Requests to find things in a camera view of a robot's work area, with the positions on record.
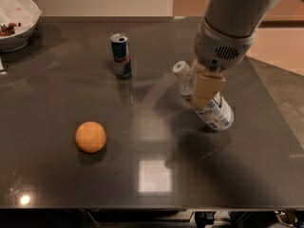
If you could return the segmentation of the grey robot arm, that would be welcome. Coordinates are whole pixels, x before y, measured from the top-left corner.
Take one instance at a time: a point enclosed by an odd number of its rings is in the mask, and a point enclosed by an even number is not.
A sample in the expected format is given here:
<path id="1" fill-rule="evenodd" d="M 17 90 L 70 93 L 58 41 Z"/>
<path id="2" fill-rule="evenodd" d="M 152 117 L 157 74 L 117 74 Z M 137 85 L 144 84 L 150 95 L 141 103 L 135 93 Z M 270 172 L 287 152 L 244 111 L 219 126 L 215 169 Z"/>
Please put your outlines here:
<path id="1" fill-rule="evenodd" d="M 195 39 L 199 74 L 191 104 L 206 107 L 221 91 L 222 71 L 237 66 L 245 57 L 266 13 L 281 0 L 210 0 L 201 17 Z"/>

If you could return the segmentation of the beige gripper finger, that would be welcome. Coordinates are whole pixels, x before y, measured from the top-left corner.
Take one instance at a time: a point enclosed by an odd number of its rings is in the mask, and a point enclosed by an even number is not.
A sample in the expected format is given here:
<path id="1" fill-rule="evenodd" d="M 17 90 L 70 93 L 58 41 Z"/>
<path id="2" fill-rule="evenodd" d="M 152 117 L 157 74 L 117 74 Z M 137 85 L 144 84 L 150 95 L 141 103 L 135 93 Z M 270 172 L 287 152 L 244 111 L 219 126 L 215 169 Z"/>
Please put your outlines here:
<path id="1" fill-rule="evenodd" d="M 201 79 L 205 72 L 205 66 L 201 65 L 196 56 L 192 59 L 191 72 L 194 79 Z"/>
<path id="2" fill-rule="evenodd" d="M 226 83 L 220 67 L 194 68 L 195 82 L 191 106 L 205 108 Z"/>

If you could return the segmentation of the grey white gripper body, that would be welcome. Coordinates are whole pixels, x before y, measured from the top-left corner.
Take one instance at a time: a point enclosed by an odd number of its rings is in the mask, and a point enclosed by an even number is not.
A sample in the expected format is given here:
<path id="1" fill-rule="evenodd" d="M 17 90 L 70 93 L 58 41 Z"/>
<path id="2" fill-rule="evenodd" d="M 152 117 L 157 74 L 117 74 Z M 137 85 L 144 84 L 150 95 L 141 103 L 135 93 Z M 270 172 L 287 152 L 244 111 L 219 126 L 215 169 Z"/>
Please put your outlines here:
<path id="1" fill-rule="evenodd" d="M 236 37 L 216 31 L 202 18 L 195 38 L 194 51 L 201 65 L 229 69 L 243 61 L 253 39 L 254 34 Z"/>

